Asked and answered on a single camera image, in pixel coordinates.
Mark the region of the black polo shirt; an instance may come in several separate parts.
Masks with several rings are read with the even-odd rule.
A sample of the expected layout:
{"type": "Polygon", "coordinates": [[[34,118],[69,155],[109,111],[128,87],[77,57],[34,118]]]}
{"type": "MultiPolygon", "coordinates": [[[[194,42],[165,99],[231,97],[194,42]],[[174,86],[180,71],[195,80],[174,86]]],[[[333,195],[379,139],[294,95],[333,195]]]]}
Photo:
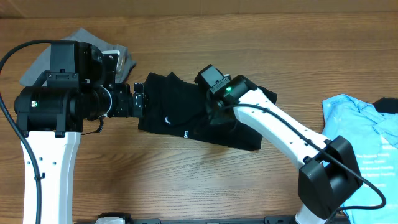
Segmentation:
{"type": "Polygon", "coordinates": [[[235,119],[209,124],[204,92],[198,85],[187,83],[174,73],[167,76],[148,74],[144,93],[146,109],[138,124],[142,131],[247,151],[261,148],[262,135],[235,119]]]}

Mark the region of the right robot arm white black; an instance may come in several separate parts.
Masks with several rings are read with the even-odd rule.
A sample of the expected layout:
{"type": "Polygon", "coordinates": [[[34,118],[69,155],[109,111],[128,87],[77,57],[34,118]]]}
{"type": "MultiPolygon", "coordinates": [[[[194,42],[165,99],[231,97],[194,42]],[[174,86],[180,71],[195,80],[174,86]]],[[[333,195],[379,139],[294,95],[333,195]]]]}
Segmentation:
{"type": "Polygon", "coordinates": [[[302,208],[292,223],[331,223],[342,204],[363,184],[351,143],[333,140],[294,120],[243,75],[231,78],[208,65],[195,83],[205,92],[211,121],[230,115],[271,142],[298,170],[302,208]]]}

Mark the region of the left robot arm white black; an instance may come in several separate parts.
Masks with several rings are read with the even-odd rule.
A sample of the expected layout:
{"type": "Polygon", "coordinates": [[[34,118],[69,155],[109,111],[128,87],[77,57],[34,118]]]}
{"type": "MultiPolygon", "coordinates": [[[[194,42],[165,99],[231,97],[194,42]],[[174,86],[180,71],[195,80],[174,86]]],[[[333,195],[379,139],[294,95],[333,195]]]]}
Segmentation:
{"type": "Polygon", "coordinates": [[[118,50],[53,41],[50,65],[14,102],[25,162],[24,223],[71,223],[73,175],[84,121],[144,115],[144,87],[117,83],[118,50]]]}

